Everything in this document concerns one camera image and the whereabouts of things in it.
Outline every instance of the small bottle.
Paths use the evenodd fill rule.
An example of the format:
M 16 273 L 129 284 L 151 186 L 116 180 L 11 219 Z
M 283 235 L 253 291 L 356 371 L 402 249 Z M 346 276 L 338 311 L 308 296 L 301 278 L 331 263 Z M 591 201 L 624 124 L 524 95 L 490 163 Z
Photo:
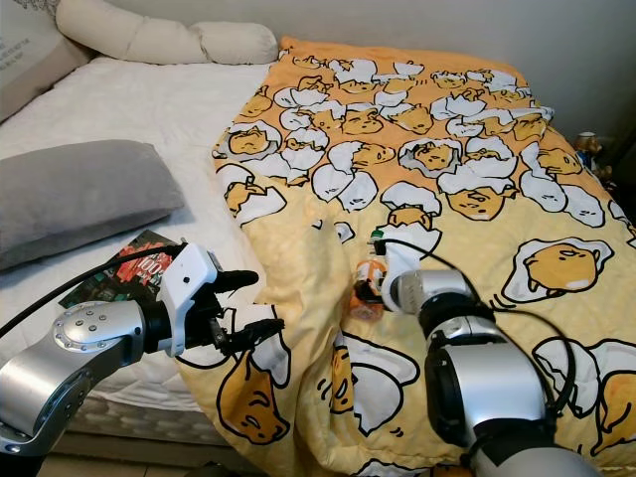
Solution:
M 376 255 L 374 242 L 381 239 L 381 231 L 373 231 L 367 258 L 358 263 L 354 289 L 349 300 L 352 316 L 365 321 L 379 321 L 385 312 L 382 301 L 382 280 L 387 274 L 383 260 Z

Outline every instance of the bed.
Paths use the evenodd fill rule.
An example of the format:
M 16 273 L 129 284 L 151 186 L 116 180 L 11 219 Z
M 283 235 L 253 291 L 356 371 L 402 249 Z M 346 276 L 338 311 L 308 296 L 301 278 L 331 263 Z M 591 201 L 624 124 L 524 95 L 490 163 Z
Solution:
M 213 249 L 227 269 L 266 276 L 244 300 L 271 305 L 286 323 L 211 370 L 144 357 L 95 389 L 100 401 L 78 429 L 227 441 L 272 475 L 412 476 L 456 462 L 458 449 L 428 427 L 417 323 L 394 313 L 363 322 L 344 311 L 368 236 L 382 229 L 453 257 L 493 305 L 555 317 L 582 370 L 564 420 L 572 433 L 561 426 L 557 439 L 608 475 L 627 472 L 633 228 L 548 126 L 553 112 L 523 77 L 472 57 L 291 39 L 268 70 L 99 58 L 0 127 L 2 157 L 104 138 L 153 144 L 188 208 L 152 229 Z M 138 232 L 1 274 L 1 319 Z M 584 276 L 561 283 L 535 265 L 561 251 L 586 260 L 574 268 Z M 52 305 L 22 325 L 21 339 L 2 344 L 3 359 L 37 340 L 55 313 Z M 245 324 L 239 313 L 229 320 Z M 566 363 L 554 336 L 527 322 L 502 326 L 523 338 L 558 392 Z M 244 410 L 256 392 L 267 397 L 263 421 Z M 125 418 L 138 410 L 120 406 L 131 405 L 150 420 L 158 409 L 162 424 Z M 184 412 L 185 425 L 175 417 Z

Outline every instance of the white mattress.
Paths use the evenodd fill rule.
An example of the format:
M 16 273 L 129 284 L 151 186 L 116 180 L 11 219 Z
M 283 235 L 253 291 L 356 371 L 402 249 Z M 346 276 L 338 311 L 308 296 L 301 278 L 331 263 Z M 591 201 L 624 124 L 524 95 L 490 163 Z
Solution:
M 0 126 L 0 159 L 101 139 L 155 146 L 181 186 L 187 207 L 148 226 L 169 239 L 213 250 L 224 269 L 263 275 L 249 244 L 214 190 L 211 147 L 262 83 L 268 66 L 150 66 L 99 58 L 36 98 Z M 0 273 L 0 323 L 51 289 L 108 260 L 146 228 Z M 233 299 L 251 301 L 260 284 Z M 0 365 L 46 333 L 62 307 L 56 301 L 0 340 Z M 205 349 L 189 350 L 205 362 Z M 94 394 L 113 401 L 170 410 L 199 410 L 175 363 L 163 352 L 146 355 L 99 384 Z

